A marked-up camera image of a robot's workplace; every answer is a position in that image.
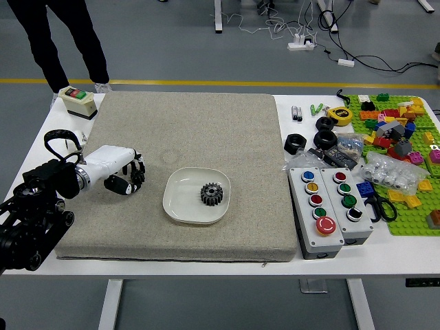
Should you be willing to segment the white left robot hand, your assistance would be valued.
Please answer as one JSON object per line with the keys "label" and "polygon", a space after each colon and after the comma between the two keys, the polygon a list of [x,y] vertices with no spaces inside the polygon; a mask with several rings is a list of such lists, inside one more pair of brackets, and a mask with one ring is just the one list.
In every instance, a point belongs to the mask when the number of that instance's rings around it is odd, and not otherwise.
{"label": "white left robot hand", "polygon": [[104,187],[119,195],[130,195],[145,182],[143,157],[133,148],[104,145],[76,166],[80,190],[89,190],[103,180]]}

